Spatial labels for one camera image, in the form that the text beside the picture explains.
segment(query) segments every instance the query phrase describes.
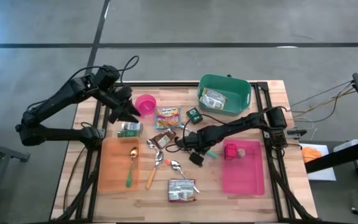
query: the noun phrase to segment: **pink plastic cup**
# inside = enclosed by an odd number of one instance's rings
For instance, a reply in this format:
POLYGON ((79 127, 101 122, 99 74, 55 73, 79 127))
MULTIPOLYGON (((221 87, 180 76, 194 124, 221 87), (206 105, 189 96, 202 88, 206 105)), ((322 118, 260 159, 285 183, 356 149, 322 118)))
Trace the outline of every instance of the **pink plastic cup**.
POLYGON ((135 107, 142 116, 151 114, 154 112, 157 102, 152 95, 144 94, 136 99, 135 107))

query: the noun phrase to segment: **gold spoon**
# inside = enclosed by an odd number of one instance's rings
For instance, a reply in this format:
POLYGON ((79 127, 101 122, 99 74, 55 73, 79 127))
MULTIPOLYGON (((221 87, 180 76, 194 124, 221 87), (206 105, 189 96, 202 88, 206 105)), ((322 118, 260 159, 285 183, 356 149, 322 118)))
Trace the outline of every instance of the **gold spoon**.
POLYGON ((129 168, 129 174, 128 174, 128 178, 127 178, 127 183, 126 186, 129 188, 131 187, 131 180, 132 180, 132 165, 134 164, 134 159, 135 157, 137 157, 138 155, 138 148, 137 147, 133 147, 131 149, 131 153, 129 153, 129 156, 131 157, 131 168, 129 168))

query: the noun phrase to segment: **concrete floor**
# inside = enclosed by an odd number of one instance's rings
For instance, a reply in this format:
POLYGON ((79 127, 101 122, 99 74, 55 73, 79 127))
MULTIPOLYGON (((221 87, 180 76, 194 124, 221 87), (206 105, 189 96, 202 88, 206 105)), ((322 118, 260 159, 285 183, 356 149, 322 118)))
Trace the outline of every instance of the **concrete floor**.
MULTIPOLYGON (((103 3, 0 2, 0 44, 93 43, 103 3)), ((100 42, 357 43, 358 0, 113 0, 100 42)), ((14 126, 27 105, 49 97, 73 72, 85 67, 90 53, 90 48, 0 49, 0 145, 32 154, 26 164, 12 160, 9 165, 0 191, 0 223, 48 219, 67 142, 24 147, 14 126)), ((348 81, 358 72, 358 47, 99 49, 94 64, 121 68, 133 55, 139 55, 140 62, 126 72, 125 80, 196 80, 208 73, 284 80, 290 103, 348 81)), ((293 110, 307 109, 334 93, 293 110)), ((307 117, 320 119, 331 110, 332 105, 327 105, 307 117)), ((69 106, 45 124, 70 128, 74 114, 75 106, 69 106)), ((341 98, 332 117, 315 126, 313 140, 358 139, 358 96, 341 98)), ((312 133, 304 139, 309 140, 312 133)), ((346 175, 348 171, 336 172, 346 175)), ((343 222, 339 217, 349 217, 347 221, 358 223, 347 207, 339 206, 348 198, 323 196, 320 192, 330 189, 327 183, 311 186, 321 218, 343 222), (339 209, 327 212, 324 205, 339 209)))

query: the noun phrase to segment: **green plastic basket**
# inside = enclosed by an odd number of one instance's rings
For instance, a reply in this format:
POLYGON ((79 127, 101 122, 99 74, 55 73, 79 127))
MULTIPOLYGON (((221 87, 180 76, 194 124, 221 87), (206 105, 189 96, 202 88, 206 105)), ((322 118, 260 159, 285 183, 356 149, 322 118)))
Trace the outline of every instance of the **green plastic basket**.
POLYGON ((250 101, 251 85, 245 80, 208 74, 201 78, 198 85, 198 105, 203 111, 237 116, 249 107, 250 101), (223 110, 209 108, 201 102, 204 87, 213 89, 227 98, 223 110))

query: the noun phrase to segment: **pink tray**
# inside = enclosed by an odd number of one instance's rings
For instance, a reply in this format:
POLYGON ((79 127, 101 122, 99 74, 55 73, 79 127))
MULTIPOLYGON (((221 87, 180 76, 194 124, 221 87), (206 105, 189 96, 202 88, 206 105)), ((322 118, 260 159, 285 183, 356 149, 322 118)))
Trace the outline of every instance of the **pink tray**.
POLYGON ((262 147, 257 141, 224 140, 223 147, 235 144, 246 156, 225 160, 223 165, 223 192, 226 194, 265 194, 262 147))

